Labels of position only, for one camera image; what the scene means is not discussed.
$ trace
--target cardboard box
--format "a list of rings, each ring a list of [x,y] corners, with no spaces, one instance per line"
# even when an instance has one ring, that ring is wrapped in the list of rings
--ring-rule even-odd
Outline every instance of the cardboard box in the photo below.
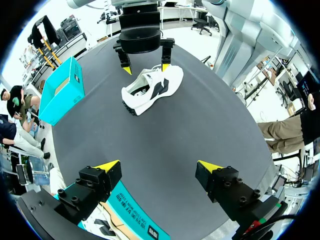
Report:
[[[296,108],[292,102],[288,105],[286,110],[288,111],[288,114],[290,115],[290,117],[296,113]]]
[[[39,85],[39,87],[38,87],[38,90],[39,90],[39,92],[42,94],[42,92],[43,92],[43,90],[44,90],[44,87],[45,87],[45,80],[42,80],[41,82],[40,82],[40,85]]]
[[[110,214],[111,221],[117,229],[119,229],[130,240],[139,240],[139,238],[124,225],[124,223],[117,217],[117,215],[111,210],[109,205],[105,202],[100,202],[103,208]]]
[[[45,81],[39,119],[54,126],[84,97],[82,68],[72,56]]]

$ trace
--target table leg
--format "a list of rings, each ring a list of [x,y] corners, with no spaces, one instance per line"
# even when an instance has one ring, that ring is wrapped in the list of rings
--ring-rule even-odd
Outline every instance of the table leg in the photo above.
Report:
[[[248,98],[250,98],[250,96],[252,95],[252,94],[254,94],[266,81],[268,81],[268,78],[264,78],[263,80],[262,80],[262,82],[260,82],[245,98],[244,98],[244,100],[247,100]]]
[[[192,24],[194,24],[195,23],[195,18],[194,18],[194,15],[192,13],[192,10],[189,9],[189,12],[191,13],[191,17],[192,17]]]
[[[164,29],[164,8],[161,8],[161,29]]]

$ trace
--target round table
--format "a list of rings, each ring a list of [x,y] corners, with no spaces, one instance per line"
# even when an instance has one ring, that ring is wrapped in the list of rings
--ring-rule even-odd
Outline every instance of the round table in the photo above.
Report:
[[[121,89],[143,68],[160,64],[162,49],[129,55],[129,75],[120,66],[115,42],[102,43],[78,60],[86,96],[52,129],[63,178],[69,185],[83,167],[119,159],[121,181],[171,239],[204,238],[228,216],[195,178],[197,161],[230,165],[254,189],[272,161],[264,138],[229,87],[177,45],[171,63],[183,69],[181,86],[142,115],[131,115]]]

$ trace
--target bolt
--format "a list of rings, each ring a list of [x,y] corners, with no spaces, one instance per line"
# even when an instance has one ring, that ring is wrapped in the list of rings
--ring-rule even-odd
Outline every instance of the bolt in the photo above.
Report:
[[[77,204],[77,203],[79,203],[79,198],[77,196],[73,196],[71,198],[71,201],[73,202],[73,204]]]
[[[65,190],[63,190],[63,189],[61,189],[61,188],[58,189],[58,194],[59,194],[60,197],[63,197],[63,196],[66,195]]]
[[[255,197],[255,198],[259,198],[260,197],[260,190],[259,189],[255,189],[255,190],[253,190],[253,196]]]
[[[245,196],[241,196],[239,198],[239,202],[240,202],[241,205],[244,205],[247,202],[247,198]]]
[[[226,182],[224,183],[224,187],[225,187],[226,189],[230,188],[230,186],[231,186],[231,182],[226,181]]]

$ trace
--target person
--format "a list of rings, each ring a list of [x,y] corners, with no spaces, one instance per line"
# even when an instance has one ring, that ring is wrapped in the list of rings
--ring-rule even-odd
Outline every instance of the person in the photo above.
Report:
[[[46,143],[44,138],[41,142],[36,141],[19,124],[15,125],[8,120],[7,115],[0,114],[0,143],[14,145],[37,158],[50,158],[50,152],[44,153]]]
[[[35,118],[33,117],[31,121],[28,122],[26,110],[35,106],[35,110],[38,111],[40,106],[40,97],[32,96],[31,94],[25,97],[24,94],[25,92],[22,86],[16,85],[10,92],[3,89],[0,97],[1,100],[7,101],[6,108],[10,116],[20,120],[23,129],[29,133],[34,125]]]
[[[308,109],[283,121],[262,122],[258,126],[271,153],[289,154],[320,137],[320,92],[308,95]]]

